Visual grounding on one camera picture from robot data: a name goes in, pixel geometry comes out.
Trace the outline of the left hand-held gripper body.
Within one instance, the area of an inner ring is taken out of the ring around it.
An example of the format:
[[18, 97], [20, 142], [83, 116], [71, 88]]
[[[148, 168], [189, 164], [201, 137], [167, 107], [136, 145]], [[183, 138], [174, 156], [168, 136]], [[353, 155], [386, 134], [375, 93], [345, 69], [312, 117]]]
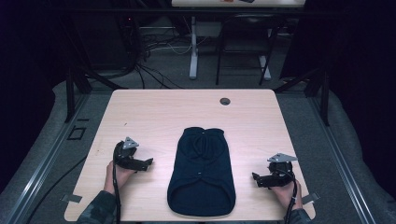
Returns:
[[134, 159], [134, 154], [139, 146], [136, 141], [127, 136], [124, 141], [116, 144], [113, 152], [113, 161], [124, 169], [137, 170], [138, 162]]

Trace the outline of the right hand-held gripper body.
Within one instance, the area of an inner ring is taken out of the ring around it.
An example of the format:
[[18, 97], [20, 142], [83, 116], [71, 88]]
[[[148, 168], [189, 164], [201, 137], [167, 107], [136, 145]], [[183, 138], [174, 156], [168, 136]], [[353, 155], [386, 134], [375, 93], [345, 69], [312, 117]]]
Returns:
[[295, 179], [292, 163], [297, 161], [296, 157], [284, 153], [276, 153], [268, 159], [270, 171], [269, 187], [284, 187]]

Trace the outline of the dark blue knitted vest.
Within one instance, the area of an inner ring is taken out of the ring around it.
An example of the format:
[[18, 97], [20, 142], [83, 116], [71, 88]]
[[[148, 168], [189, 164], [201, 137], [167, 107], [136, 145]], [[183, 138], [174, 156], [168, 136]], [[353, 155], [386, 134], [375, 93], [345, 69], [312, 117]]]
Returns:
[[167, 203], [178, 214], [225, 216], [233, 211], [236, 193], [227, 141], [221, 129], [190, 127], [177, 143]]

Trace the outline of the person's left hand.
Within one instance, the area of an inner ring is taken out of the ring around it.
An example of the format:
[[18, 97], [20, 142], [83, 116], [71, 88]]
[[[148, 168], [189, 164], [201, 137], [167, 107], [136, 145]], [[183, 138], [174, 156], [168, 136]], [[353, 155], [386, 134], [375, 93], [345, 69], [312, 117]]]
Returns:
[[131, 175], [135, 174], [135, 170], [129, 170], [119, 167], [111, 161], [106, 167], [106, 180], [103, 190], [115, 194], [115, 188], [113, 185], [113, 172], [116, 172], [116, 180], [118, 189], [121, 189], [128, 181]]

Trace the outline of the person's right hand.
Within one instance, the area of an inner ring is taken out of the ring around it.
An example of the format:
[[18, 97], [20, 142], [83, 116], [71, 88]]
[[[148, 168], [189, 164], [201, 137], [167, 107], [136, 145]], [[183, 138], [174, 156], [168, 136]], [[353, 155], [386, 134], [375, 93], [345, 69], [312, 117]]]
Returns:
[[292, 210], [303, 209], [301, 184], [298, 180], [290, 182], [284, 187], [272, 187], [271, 191], [285, 209], [288, 209], [292, 197], [296, 198]]

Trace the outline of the grey tape strip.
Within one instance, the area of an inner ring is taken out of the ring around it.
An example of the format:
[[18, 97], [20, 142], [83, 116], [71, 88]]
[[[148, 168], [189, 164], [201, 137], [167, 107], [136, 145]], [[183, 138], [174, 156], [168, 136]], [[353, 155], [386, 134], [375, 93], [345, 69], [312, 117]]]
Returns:
[[303, 205], [306, 205], [308, 203], [314, 203], [318, 199], [319, 199], [319, 195], [317, 193], [313, 192], [313, 193], [310, 193], [308, 195], [305, 195], [302, 198], [302, 203], [303, 203]]
[[74, 194], [64, 194], [61, 197], [62, 202], [66, 203], [80, 203], [82, 197]]

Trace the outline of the white desk with legs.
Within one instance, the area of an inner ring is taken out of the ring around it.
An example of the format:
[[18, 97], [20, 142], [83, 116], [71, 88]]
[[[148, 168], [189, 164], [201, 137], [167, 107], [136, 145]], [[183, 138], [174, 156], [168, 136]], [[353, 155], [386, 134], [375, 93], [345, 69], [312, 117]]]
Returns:
[[[188, 7], [208, 7], [209, 9], [215, 8], [237, 8], [242, 7], [256, 7], [256, 8], [292, 8], [300, 9], [304, 6], [305, 0], [172, 0], [173, 7], [181, 7], [187, 9]], [[191, 17], [191, 68], [190, 79], [197, 78], [198, 70], [198, 47], [197, 37], [209, 37], [219, 34], [220, 22], [219, 21], [204, 21], [197, 20], [195, 16]]]

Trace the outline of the black stool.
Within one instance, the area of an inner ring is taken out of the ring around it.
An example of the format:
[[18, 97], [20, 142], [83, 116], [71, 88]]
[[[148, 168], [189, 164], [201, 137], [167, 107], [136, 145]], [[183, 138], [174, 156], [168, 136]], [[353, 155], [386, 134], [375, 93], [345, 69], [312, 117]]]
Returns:
[[241, 63], [223, 66], [222, 58], [226, 54], [237, 55], [239, 60], [255, 55], [261, 70], [261, 85], [267, 79], [266, 71], [272, 57], [277, 35], [286, 19], [275, 14], [236, 14], [225, 19], [221, 26], [216, 46], [217, 70], [216, 84], [219, 84], [221, 69], [248, 69]]

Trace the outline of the metal floor rail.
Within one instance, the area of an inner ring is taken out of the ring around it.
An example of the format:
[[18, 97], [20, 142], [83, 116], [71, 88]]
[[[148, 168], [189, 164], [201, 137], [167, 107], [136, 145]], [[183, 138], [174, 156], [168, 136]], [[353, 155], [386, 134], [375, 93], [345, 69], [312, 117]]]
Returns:
[[330, 126], [327, 126], [322, 120], [319, 113], [319, 103], [316, 98], [307, 98], [308, 103], [313, 109], [316, 120], [319, 123], [321, 130], [324, 132], [326, 139], [330, 145], [330, 154], [332, 160], [336, 166], [336, 169], [341, 176], [341, 179], [346, 187], [347, 194], [353, 203], [353, 206], [358, 214], [361, 224], [377, 224], [373, 213], [371, 212], [364, 196], [361, 192], [361, 188], [358, 186], [353, 174], [351, 173], [344, 154], [339, 147]]
[[76, 115], [86, 104], [90, 95], [82, 94], [77, 98], [75, 112], [65, 122], [66, 99], [59, 96], [35, 143], [21, 163], [16, 174], [0, 194], [0, 224], [21, 224], [37, 193], [46, 181], [55, 163], [61, 144], [72, 130]]

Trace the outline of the black metal frame stand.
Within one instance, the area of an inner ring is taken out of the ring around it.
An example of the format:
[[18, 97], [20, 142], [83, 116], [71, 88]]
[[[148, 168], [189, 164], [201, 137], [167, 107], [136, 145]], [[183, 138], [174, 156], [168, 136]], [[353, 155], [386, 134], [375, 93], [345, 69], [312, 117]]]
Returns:
[[293, 78], [286, 84], [275, 89], [275, 93], [281, 93], [290, 89], [291, 87], [297, 85], [303, 80], [308, 80], [308, 84], [304, 89], [304, 94], [306, 97], [315, 97], [320, 93], [320, 103], [319, 103], [319, 116], [326, 126], [329, 126], [328, 120], [328, 108], [329, 108], [329, 95], [330, 95], [330, 77], [324, 68], [315, 68], [306, 74]]
[[65, 80], [67, 114], [65, 121], [69, 122], [76, 115], [75, 88], [78, 88], [82, 94], [90, 94], [92, 92], [92, 86], [88, 81], [89, 77], [99, 81], [113, 91], [125, 90], [125, 87], [93, 71], [80, 39], [78, 29], [71, 16], [61, 16], [60, 24], [64, 30], [64, 44], [67, 46], [67, 49], [64, 50], [65, 61], [67, 62]]

